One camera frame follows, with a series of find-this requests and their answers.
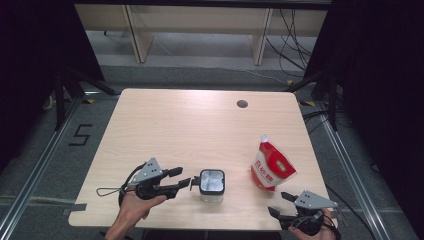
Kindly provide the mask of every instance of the gray carpet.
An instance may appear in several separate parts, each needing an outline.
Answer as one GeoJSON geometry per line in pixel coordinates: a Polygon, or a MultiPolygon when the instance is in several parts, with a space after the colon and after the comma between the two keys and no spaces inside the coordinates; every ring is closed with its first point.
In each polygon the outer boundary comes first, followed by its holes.
{"type": "MultiPolygon", "coordinates": [[[[107,85],[122,91],[127,87],[137,88],[171,88],[171,89],[217,89],[217,90],[251,90],[281,91],[286,89],[284,83],[288,79],[295,82],[299,77],[290,77],[281,71],[255,71],[255,75],[247,72],[226,69],[203,68],[137,68],[137,67],[102,67],[107,85]],[[268,76],[281,79],[260,77],[268,76]]],[[[99,91],[82,83],[86,91],[99,91]]],[[[311,100],[310,92],[313,84],[299,90],[296,96],[299,101],[311,100]]],[[[11,239],[92,239],[96,231],[105,229],[74,228],[67,222],[68,210],[76,199],[91,161],[103,136],[118,97],[103,93],[87,96],[94,99],[92,104],[81,104],[65,133],[52,161],[35,190],[33,198],[13,232],[11,239]],[[85,146],[69,146],[80,143],[75,138],[80,124],[91,124],[82,128],[80,133],[89,134],[85,146]]],[[[312,106],[300,107],[303,114],[316,111],[312,106]]],[[[337,114],[339,135],[341,136],[352,161],[360,173],[371,198],[379,209],[387,229],[393,239],[418,239],[407,219],[399,209],[395,199],[385,185],[379,173],[372,171],[372,160],[361,144],[354,127],[343,113],[337,114]]],[[[331,186],[362,217],[362,210],[356,200],[349,181],[340,164],[338,156],[321,124],[320,117],[307,123],[310,138],[323,173],[325,182],[331,186]]],[[[38,119],[37,126],[27,139],[26,147],[20,156],[13,159],[0,176],[0,213],[4,215],[13,196],[19,193],[33,166],[38,161],[44,147],[53,134],[55,112],[48,110],[38,119]]],[[[362,223],[352,214],[334,194],[331,199],[339,202],[348,225],[342,221],[339,230],[343,239],[371,239],[362,223]]],[[[131,236],[141,238],[142,230],[136,229],[131,236]]],[[[283,239],[293,239],[287,232],[282,232],[283,239]]]]}

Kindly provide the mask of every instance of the desk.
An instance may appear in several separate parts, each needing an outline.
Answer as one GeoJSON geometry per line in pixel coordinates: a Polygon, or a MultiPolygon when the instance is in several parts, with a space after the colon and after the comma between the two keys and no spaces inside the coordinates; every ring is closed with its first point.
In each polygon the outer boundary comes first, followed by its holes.
{"type": "Polygon", "coordinates": [[[181,189],[175,199],[155,207],[137,227],[203,230],[281,230],[267,210],[295,214],[293,203],[281,191],[300,194],[307,189],[328,197],[312,145],[291,93],[152,90],[123,91],[104,133],[76,204],[72,226],[110,226],[119,211],[118,194],[99,197],[97,188],[119,187],[130,172],[156,157],[162,169],[183,167],[181,175],[165,178],[162,185],[198,176],[202,169],[225,172],[222,203],[206,203],[195,187],[181,189]],[[246,108],[237,105],[248,103],[246,108]],[[277,191],[257,188],[250,165],[260,136],[290,159],[298,173],[277,191]]]}

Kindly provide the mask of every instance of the table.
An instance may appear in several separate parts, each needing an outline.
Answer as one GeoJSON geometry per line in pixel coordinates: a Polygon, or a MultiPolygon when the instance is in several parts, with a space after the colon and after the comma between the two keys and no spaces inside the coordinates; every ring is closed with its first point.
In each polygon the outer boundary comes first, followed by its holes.
{"type": "Polygon", "coordinates": [[[197,187],[181,189],[175,199],[155,207],[137,227],[202,230],[281,230],[268,206],[295,214],[293,195],[307,189],[328,197],[303,119],[292,93],[126,89],[117,103],[72,212],[72,226],[110,226],[118,211],[118,194],[99,197],[97,188],[119,187],[130,172],[156,157],[162,169],[183,167],[162,185],[198,176],[203,169],[225,172],[222,203],[200,200],[197,187]],[[248,103],[246,108],[237,105],[248,103]],[[254,185],[250,165],[260,136],[284,152],[298,173],[266,192],[254,185]]]}

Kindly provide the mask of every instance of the floor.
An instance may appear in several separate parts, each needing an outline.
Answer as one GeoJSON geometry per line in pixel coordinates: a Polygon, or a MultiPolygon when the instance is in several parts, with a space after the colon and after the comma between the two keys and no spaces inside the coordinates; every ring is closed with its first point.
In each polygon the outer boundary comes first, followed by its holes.
{"type": "MultiPolygon", "coordinates": [[[[289,83],[288,80],[299,81],[301,78],[296,76],[302,74],[302,71],[289,61],[280,60],[270,45],[265,48],[262,64],[255,66],[247,36],[157,34],[146,62],[138,64],[135,62],[127,33],[107,32],[105,36],[103,32],[93,31],[87,32],[87,35],[106,80],[109,80],[107,83],[116,89],[139,86],[140,82],[137,82],[139,78],[136,74],[140,71],[154,77],[159,82],[172,82],[172,77],[168,75],[155,76],[151,72],[151,69],[159,68],[161,70],[168,69],[162,71],[164,73],[175,73],[182,76],[184,76],[184,71],[189,69],[191,75],[187,75],[187,78],[190,78],[190,81],[196,81],[196,78],[201,81],[202,74],[210,72],[217,76],[224,76],[219,81],[226,81],[226,78],[228,81],[248,81],[250,78],[255,78],[252,81],[274,84],[264,87],[262,90],[284,89],[289,83]],[[123,75],[122,69],[131,69],[131,72],[125,71],[125,75],[123,75]]],[[[269,40],[277,49],[283,46],[283,39],[280,36],[269,37],[269,40]]],[[[313,37],[298,38],[298,42],[309,51],[312,51],[315,40],[313,37]]],[[[284,53],[298,65],[303,66],[297,51],[285,51],[284,53]]],[[[309,93],[312,88],[313,86],[307,86],[297,93],[298,100],[304,104],[301,106],[303,114],[314,112],[319,107],[308,105],[311,100],[309,93]]],[[[51,149],[51,160],[40,174],[39,182],[33,187],[33,193],[31,193],[31,198],[24,207],[24,211],[20,215],[18,214],[19,221],[10,226],[13,231],[8,236],[3,236],[2,239],[90,239],[98,230],[106,230],[105,228],[74,228],[67,223],[72,203],[78,195],[118,99],[116,96],[98,93],[97,89],[89,85],[84,85],[84,89],[89,98],[95,99],[96,108],[93,109],[90,104],[77,106],[72,121],[64,129],[64,135],[57,139],[58,146],[51,149]],[[78,142],[78,139],[74,138],[74,134],[81,123],[92,124],[91,128],[83,129],[90,134],[90,141],[85,147],[70,148],[70,143],[78,142]]],[[[22,186],[28,184],[27,179],[32,176],[34,167],[38,166],[40,156],[45,152],[45,146],[48,146],[49,141],[54,137],[52,131],[52,126],[55,125],[54,106],[51,110],[47,109],[37,121],[37,127],[27,139],[26,148],[18,158],[10,162],[0,176],[0,214],[3,217],[8,213],[15,197],[22,194],[22,186]]],[[[378,210],[384,224],[383,230],[387,231],[387,234],[383,233],[381,236],[377,236],[377,239],[418,239],[384,180],[378,172],[370,168],[372,159],[367,155],[365,147],[361,145],[354,126],[350,125],[349,119],[343,114],[338,114],[337,123],[339,125],[338,137],[364,184],[365,196],[369,197],[373,206],[378,210]]],[[[369,221],[372,218],[366,217],[368,210],[363,208],[361,200],[358,198],[361,193],[355,190],[354,184],[347,177],[349,170],[346,170],[345,165],[341,163],[340,153],[334,150],[326,125],[328,125],[326,119],[319,116],[306,123],[324,181],[331,185],[338,195],[346,199],[353,210],[358,212],[365,221],[367,221],[366,219],[369,221]]],[[[329,194],[330,198],[340,202],[337,195],[330,191],[329,194]]],[[[343,221],[339,215],[339,228],[343,239],[372,239],[351,210],[345,204],[341,205],[341,212],[346,220],[343,221]]],[[[132,236],[141,235],[141,229],[136,229],[132,233],[132,236]]],[[[287,232],[282,232],[281,237],[282,239],[293,239],[287,232]]]]}

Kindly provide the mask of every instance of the plastic packaging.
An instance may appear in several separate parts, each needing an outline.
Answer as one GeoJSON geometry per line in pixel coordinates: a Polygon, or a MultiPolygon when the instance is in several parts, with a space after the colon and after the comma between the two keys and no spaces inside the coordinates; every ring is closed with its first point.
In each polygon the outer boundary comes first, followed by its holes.
{"type": "Polygon", "coordinates": [[[267,191],[275,191],[275,186],[296,173],[290,161],[276,149],[266,135],[262,135],[259,152],[251,166],[252,178],[256,185],[267,191]]]}

